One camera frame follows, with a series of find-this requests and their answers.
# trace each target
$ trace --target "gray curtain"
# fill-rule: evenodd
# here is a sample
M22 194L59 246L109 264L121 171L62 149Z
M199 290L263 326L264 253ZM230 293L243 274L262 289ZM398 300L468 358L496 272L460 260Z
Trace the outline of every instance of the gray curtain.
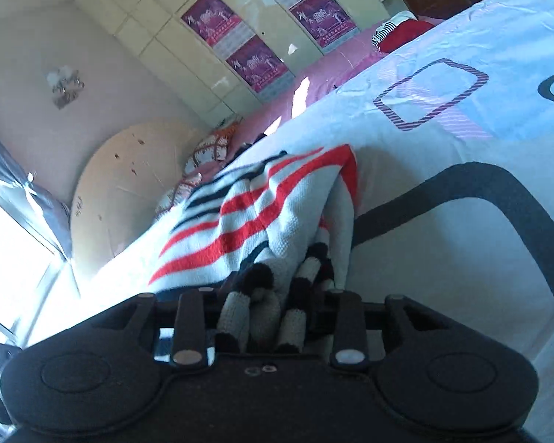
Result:
M34 185L0 143L0 204L22 215L25 229L39 235L66 259L71 258L69 210L47 190Z

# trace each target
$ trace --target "bed sheet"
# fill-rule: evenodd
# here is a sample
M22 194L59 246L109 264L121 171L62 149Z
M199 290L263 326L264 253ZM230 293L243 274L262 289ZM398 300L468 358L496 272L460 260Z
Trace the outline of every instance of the bed sheet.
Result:
M523 353L541 381L526 428L554 443L554 0L475 5L232 168L341 143L360 191L346 288L365 301L404 293ZM103 268L93 312L145 288L174 218Z

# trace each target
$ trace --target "purple poster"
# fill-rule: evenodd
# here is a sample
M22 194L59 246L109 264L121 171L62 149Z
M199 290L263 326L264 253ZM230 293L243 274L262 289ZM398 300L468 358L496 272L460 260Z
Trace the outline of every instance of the purple poster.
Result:
M287 66L256 35L228 58L228 64L257 93L288 71Z
M291 12L321 48L357 28L335 0L302 0Z
M210 47L216 46L218 41L242 21L221 0L197 0L182 16L182 20L193 28Z

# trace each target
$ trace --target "red trim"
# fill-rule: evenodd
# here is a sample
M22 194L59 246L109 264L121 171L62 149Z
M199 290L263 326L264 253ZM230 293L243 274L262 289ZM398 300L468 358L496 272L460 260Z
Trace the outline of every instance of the red trim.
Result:
M240 228L229 233L220 234L212 243L194 253L176 258L154 273L150 284L166 275L207 266L219 260L223 255L236 251L252 235L265 230L281 214L285 199L293 189L310 173L327 166L344 167L355 157L349 145L338 146L325 154L309 161L295 172L288 175L276 188L275 199L260 211L254 220L247 221Z
M269 172L267 174L267 181L266 183L261 186L260 188L257 188L255 190L250 190L245 193L241 193L240 195L236 195L233 198L229 199L228 201L225 201L222 204L222 208L220 208L220 215L229 215L230 213L234 213L235 211L242 211L248 208L249 206L253 205L269 188L269 181L270 179L275 176L275 174L282 169L284 169L286 166L295 163L299 160L303 160L304 158L312 157L313 155L321 152L324 148L319 148L317 150L314 150L313 152L309 152L305 155L297 155L295 157L288 158L287 160L280 161L277 165L271 167L269 169ZM207 221L205 223L200 223L199 225L193 226L192 228L179 231L177 234L175 234L167 243L164 245L164 248L160 252L160 256L162 256L170 247L175 245L181 240L184 240L185 238L188 238L189 236L194 235L195 233L198 233L199 231L205 231L212 229L216 227L219 223L218 220L214 221Z

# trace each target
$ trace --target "silver bolt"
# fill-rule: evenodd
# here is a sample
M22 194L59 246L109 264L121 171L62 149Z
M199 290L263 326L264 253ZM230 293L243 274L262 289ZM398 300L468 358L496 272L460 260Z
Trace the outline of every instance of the silver bolt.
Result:
M199 363L203 359L201 353L195 350L181 350L174 354L172 360L176 364L190 365Z
M359 350L341 350L334 356L340 364L359 364L365 360L365 353Z
M260 376L261 374L260 368L258 366L251 366L250 368L245 369L244 372L248 376Z

